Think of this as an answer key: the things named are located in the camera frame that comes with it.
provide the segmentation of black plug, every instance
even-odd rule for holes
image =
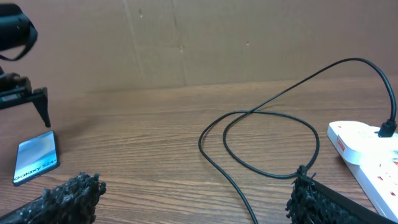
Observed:
[[[388,119],[386,122],[384,122],[381,125],[380,131],[379,131],[379,137],[380,138],[389,138],[391,137],[394,132],[396,131],[397,128],[397,123],[396,121],[392,121]]]

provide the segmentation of red sticker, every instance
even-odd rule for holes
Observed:
[[[341,150],[343,150],[343,152],[344,152],[344,150],[346,148],[344,147],[344,144],[341,142],[340,138],[337,138],[337,144],[340,146]]]

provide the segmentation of white power strip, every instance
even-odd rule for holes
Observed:
[[[379,214],[398,223],[398,134],[380,138],[379,129],[336,121],[328,137]]]

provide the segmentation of wooden table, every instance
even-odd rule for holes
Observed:
[[[398,77],[389,77],[397,92]],[[163,90],[52,96],[49,113],[59,138],[61,166],[20,187],[12,185],[17,145],[44,131],[33,105],[0,111],[0,215],[38,197],[79,172],[99,173],[107,192],[96,223],[251,223],[239,195],[200,154],[198,138],[229,111],[253,108],[296,81],[192,86]],[[316,78],[267,105],[312,124],[321,148],[310,173],[319,182],[374,210],[326,136],[328,123],[343,119],[379,126],[389,99],[377,75]],[[285,204],[292,179],[258,175],[229,156],[222,145],[228,118],[206,138],[204,149],[236,181],[260,223],[290,223]],[[255,167],[295,172],[315,149],[311,130],[277,116],[252,115],[235,125],[228,142]]]

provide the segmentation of beige wall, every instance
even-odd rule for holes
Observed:
[[[0,63],[51,93],[303,78],[346,57],[398,73],[396,0],[13,2],[39,39]],[[328,74],[368,73],[350,63]]]

